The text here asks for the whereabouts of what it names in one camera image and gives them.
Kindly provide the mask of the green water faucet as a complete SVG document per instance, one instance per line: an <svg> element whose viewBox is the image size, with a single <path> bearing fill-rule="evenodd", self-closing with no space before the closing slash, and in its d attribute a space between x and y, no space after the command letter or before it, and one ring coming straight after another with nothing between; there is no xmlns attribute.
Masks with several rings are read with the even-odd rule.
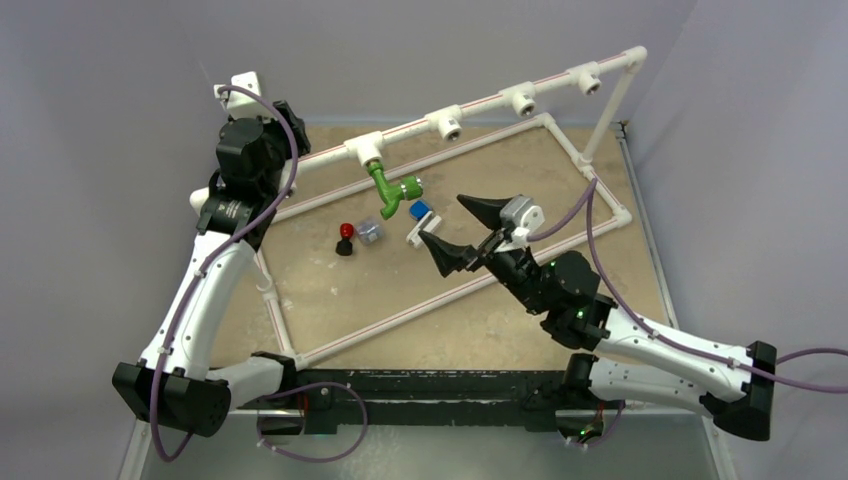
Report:
<svg viewBox="0 0 848 480"><path fill-rule="evenodd" d="M406 176L396 183L391 183L380 161L372 160L365 164L365 169L374 181L379 198L383 202L380 215L383 220L393 217L402 201L416 200L423 196L423 183L417 176Z"/></svg>

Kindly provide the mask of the white pvc pipe frame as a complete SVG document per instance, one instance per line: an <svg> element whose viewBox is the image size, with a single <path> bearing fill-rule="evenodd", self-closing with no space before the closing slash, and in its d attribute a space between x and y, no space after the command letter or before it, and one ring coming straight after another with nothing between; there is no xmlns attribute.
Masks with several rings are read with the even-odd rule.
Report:
<svg viewBox="0 0 848 480"><path fill-rule="evenodd" d="M394 127L317 128L318 150L301 168L300 189L275 218L257 257L271 280L261 294L237 287L212 347L225 367L267 350L306 367L555 370L568 350L552 342L484 271L440 277L424 248L406 236L408 202L388 220L357 156L380 159L388 180L417 175L424 200L443 219L439 233L477 242L484 229L456 195L533 196L550 222L600 177L598 232L624 253L616 263L643 273L637 225L614 116L647 51L609 58L449 105ZM342 223L374 217L385 236L352 238L335 253Z"/></svg>

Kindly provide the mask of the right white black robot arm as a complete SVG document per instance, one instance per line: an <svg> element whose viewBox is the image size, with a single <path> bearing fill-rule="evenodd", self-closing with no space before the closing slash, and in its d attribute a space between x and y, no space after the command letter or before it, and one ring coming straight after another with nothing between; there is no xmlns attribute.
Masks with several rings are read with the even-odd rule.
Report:
<svg viewBox="0 0 848 480"><path fill-rule="evenodd" d="M527 313L542 316L552 340L576 350L561 381L569 404L659 403L709 418L739 438L770 439L774 346L723 344L629 313L600 292L600 273L576 250L537 261L527 239L544 217L529 197L457 199L489 235L472 246L423 232L423 244L442 276L486 269Z"/></svg>

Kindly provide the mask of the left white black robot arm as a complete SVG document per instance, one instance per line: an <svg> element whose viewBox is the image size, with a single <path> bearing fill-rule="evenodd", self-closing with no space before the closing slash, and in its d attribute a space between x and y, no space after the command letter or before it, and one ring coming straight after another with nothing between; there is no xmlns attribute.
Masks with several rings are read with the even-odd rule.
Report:
<svg viewBox="0 0 848 480"><path fill-rule="evenodd" d="M254 267L277 207L311 144L290 105L262 100L251 113L230 107L216 146L218 168L202 201L187 271L158 332L112 385L135 417L210 437L227 414L259 397L284 409L297 399L291 359L258 353L234 367L210 364L240 279Z"/></svg>

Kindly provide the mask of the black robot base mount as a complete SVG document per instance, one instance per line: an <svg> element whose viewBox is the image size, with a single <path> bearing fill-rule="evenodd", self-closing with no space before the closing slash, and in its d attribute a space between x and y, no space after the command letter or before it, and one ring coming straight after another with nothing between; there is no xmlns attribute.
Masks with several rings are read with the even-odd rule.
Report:
<svg viewBox="0 0 848 480"><path fill-rule="evenodd" d="M308 369L283 383L305 387L291 398L258 399L248 410L304 413L309 434L342 425L522 427L556 432L573 417L615 413L587 382L558 370Z"/></svg>

